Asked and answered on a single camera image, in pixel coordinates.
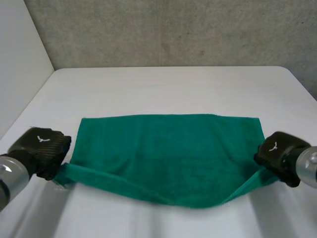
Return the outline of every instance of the gray wall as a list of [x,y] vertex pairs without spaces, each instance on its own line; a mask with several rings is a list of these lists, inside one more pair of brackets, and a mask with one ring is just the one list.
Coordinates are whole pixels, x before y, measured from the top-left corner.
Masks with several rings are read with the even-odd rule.
[[279,65],[317,98],[317,0],[25,2],[55,69]]

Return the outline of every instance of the metal cylinder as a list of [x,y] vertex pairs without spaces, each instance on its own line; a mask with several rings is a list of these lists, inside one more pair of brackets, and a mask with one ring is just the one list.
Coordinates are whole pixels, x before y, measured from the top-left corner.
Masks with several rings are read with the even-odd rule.
[[28,184],[29,173],[18,160],[0,156],[0,210]]
[[317,188],[317,146],[309,147],[299,155],[296,174],[302,182]]

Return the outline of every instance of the white wall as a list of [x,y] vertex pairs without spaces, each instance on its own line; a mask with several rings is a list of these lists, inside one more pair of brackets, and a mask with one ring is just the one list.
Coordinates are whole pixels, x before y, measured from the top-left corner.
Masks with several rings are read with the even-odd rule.
[[0,0],[0,138],[54,72],[23,0]]

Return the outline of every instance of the table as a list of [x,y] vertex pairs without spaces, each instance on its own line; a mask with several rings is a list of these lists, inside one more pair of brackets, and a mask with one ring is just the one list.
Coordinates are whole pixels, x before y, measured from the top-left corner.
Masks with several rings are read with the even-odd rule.
[[[317,145],[317,102],[282,67],[76,68],[49,78],[0,141],[0,152],[29,127],[49,127],[72,136],[69,161],[82,117],[134,114],[259,117],[265,136],[281,130]],[[33,176],[0,214],[0,232],[2,238],[309,238],[317,234],[317,190],[277,182],[223,206],[191,210],[82,184],[62,189]]]

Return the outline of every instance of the cloth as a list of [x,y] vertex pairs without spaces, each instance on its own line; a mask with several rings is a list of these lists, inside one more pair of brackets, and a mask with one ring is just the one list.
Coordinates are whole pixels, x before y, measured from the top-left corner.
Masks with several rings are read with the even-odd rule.
[[277,180],[253,160],[260,120],[216,115],[82,119],[56,183],[191,208],[220,205]]

